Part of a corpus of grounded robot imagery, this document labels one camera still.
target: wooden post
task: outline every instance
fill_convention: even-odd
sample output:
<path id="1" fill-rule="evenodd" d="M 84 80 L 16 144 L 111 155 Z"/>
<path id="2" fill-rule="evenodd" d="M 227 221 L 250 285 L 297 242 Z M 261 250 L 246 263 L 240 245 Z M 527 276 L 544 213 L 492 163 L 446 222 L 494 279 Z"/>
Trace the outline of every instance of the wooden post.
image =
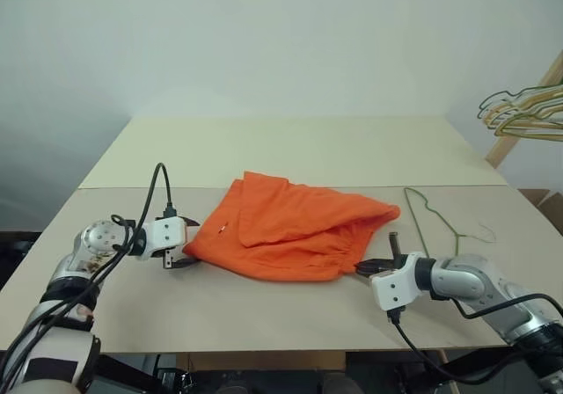
<path id="1" fill-rule="evenodd" d="M 539 86 L 548 86 L 550 84 L 560 84 L 563 81 L 563 51 L 553 62 L 552 66 L 547 70 L 545 76 L 539 81 Z M 517 136 L 501 136 L 491 148 L 485 159 L 494 168 L 497 168 L 502 160 L 514 148 L 520 138 Z"/>

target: table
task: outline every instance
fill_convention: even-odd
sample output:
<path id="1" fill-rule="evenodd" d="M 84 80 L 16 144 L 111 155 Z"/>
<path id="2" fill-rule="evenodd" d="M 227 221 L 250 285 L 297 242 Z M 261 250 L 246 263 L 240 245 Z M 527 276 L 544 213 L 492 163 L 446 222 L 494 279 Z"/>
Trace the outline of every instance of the table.
<path id="1" fill-rule="evenodd" d="M 240 176 L 244 168 L 290 175 L 299 183 L 318 184 L 326 168 L 327 155 L 338 154 L 343 160 L 349 152 L 349 157 L 356 161 L 329 164 L 326 186 L 340 186 L 343 192 L 363 193 L 396 203 L 404 211 L 397 221 L 377 232 L 366 258 L 391 255 L 387 245 L 389 231 L 398 231 L 404 252 L 420 249 L 401 187 L 418 186 L 464 232 L 483 235 L 480 224 L 494 231 L 495 243 L 465 240 L 462 252 L 490 255 L 509 278 L 563 300 L 559 276 L 563 265 L 559 254 L 561 236 L 515 189 L 506 186 L 496 171 L 477 158 L 443 119 L 430 118 L 419 123 L 439 129 L 440 136 L 436 137 L 420 136 L 420 127 L 416 131 L 405 127 L 410 135 L 406 147 L 412 149 L 408 155 L 406 148 L 402 150 L 393 144 L 382 150 L 386 142 L 369 138 L 369 132 L 364 130 L 372 129 L 384 137 L 388 134 L 385 129 L 402 128 L 411 119 L 355 119 L 351 120 L 353 125 L 348 119 L 331 120 L 326 125 L 324 119 L 318 119 L 317 133 L 311 124 L 313 119 L 306 120 L 307 126 L 296 126 L 294 120 L 287 120 L 285 125 L 282 125 L 284 120 L 275 120 L 270 125 L 265 120 L 261 122 L 261 134 L 268 135 L 271 150 L 280 156 L 284 151 L 277 144 L 281 137 L 276 134 L 287 135 L 284 130 L 289 128 L 308 128 L 312 132 L 308 136 L 310 141 L 315 141 L 311 152 L 302 156 L 302 149 L 287 150 L 285 159 L 274 161 L 276 166 L 268 165 L 266 154 L 256 150 L 264 142 L 257 142 L 260 136 L 252 139 L 252 134 L 245 132 L 246 127 L 235 120 L 227 120 L 233 133 L 223 129 L 218 139 L 209 132 L 206 137 L 202 130 L 217 129 L 220 120 L 133 120 L 66 202 L 0 293 L 0 308 L 10 311 L 0 321 L 0 348 L 6 348 L 20 330 L 56 263 L 70 252 L 74 236 L 85 225 L 112 213 L 128 218 L 140 214 L 145 187 L 157 160 L 167 163 L 178 211 L 203 221 L 223 197 L 228 183 Z M 193 139 L 176 139 L 183 133 L 179 126 L 182 121 L 193 124 L 190 130 Z M 154 130 L 152 140 L 147 137 L 146 126 Z M 346 126 L 346 135 L 356 134 L 354 130 L 357 130 L 359 136 L 349 143 L 340 142 L 336 149 L 333 147 L 338 135 L 336 128 Z M 162 133 L 163 128 L 170 132 Z M 305 134 L 296 132 L 299 136 L 295 143 L 303 148 Z M 204 139 L 211 145 L 216 142 L 219 149 L 209 152 L 200 146 L 198 152 L 198 142 Z M 181 151 L 190 142 L 193 142 L 190 152 L 188 148 Z M 219 162 L 222 153 L 223 161 Z M 383 172 L 373 172 L 372 165 Z M 404 169 L 412 172 L 409 175 Z M 391 175 L 393 170 L 398 170 L 397 174 Z M 463 183 L 474 186 L 461 186 Z M 164 190 L 157 189 L 149 216 L 159 215 L 164 202 Z M 417 200 L 414 203 L 433 255 L 450 255 L 451 235 Z M 542 264 L 545 266 L 541 273 L 533 272 L 534 267 Z M 106 281 L 96 317 L 93 331 L 102 339 L 102 351 L 106 353 L 406 347 L 387 322 L 385 313 L 377 308 L 366 281 L 353 275 L 324 283 L 274 283 L 254 281 L 203 263 L 188 269 L 164 270 L 159 259 L 141 262 L 126 258 Z M 427 297 L 408 307 L 402 323 L 421 348 L 502 344 L 482 322 L 464 321 L 453 305 L 430 301 Z"/>

